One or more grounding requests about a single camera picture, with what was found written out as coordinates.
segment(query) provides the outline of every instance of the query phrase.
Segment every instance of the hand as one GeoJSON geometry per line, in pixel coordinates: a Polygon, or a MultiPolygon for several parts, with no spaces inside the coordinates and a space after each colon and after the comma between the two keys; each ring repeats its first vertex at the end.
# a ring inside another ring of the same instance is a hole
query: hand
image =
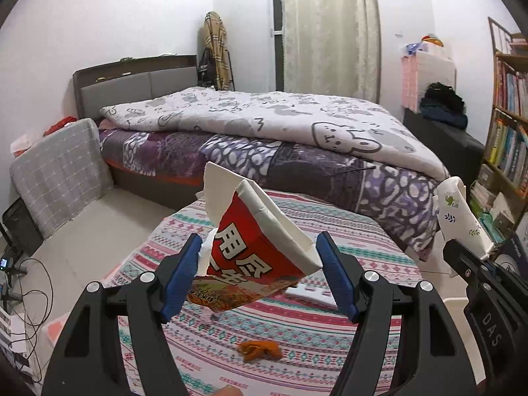
{"type": "Polygon", "coordinates": [[[213,393],[211,396],[244,396],[244,394],[236,387],[226,385],[223,389],[218,390],[218,392],[213,393]]]}

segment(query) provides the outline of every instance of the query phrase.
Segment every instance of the white paper bag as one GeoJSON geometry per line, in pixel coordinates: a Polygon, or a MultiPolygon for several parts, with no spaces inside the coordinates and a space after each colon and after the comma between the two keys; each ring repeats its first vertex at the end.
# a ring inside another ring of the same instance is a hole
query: white paper bag
{"type": "Polygon", "coordinates": [[[469,209],[460,177],[444,180],[436,193],[433,201],[445,241],[455,239],[481,260],[488,259],[493,242],[469,209]]]}

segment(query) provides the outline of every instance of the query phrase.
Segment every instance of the white duvet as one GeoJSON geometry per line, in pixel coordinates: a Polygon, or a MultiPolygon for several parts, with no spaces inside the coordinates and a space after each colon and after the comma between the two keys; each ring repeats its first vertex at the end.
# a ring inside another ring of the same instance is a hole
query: white duvet
{"type": "Polygon", "coordinates": [[[448,174],[436,155],[387,110],[341,96],[215,91],[190,87],[150,101],[104,107],[135,131],[206,131],[290,141],[424,173],[448,174]]]}

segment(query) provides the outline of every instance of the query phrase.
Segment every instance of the blue gripper pad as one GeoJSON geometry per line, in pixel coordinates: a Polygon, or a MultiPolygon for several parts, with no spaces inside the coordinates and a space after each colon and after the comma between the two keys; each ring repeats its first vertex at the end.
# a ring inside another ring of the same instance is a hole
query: blue gripper pad
{"type": "Polygon", "coordinates": [[[202,247],[202,239],[196,234],[192,234],[190,238],[192,239],[187,249],[180,252],[181,259],[165,286],[164,304],[161,311],[165,322],[169,322],[172,317],[180,313],[198,270],[198,253],[202,247]]]}
{"type": "Polygon", "coordinates": [[[321,232],[317,236],[315,243],[315,247],[323,262],[323,272],[337,304],[337,308],[351,322],[356,322],[359,313],[354,303],[354,286],[350,282],[339,258],[336,256],[334,249],[337,250],[337,247],[332,241],[332,238],[329,238],[330,235],[321,232]]]}

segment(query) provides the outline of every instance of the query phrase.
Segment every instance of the purple bedsheet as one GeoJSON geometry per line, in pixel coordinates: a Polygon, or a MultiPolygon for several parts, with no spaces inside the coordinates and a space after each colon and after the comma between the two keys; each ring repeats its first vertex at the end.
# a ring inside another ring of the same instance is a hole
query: purple bedsheet
{"type": "Polygon", "coordinates": [[[371,217],[398,243],[427,259],[437,230],[437,182],[411,170],[283,141],[206,132],[102,131],[101,154],[112,166],[200,185],[215,162],[261,187],[311,195],[371,217]]]}

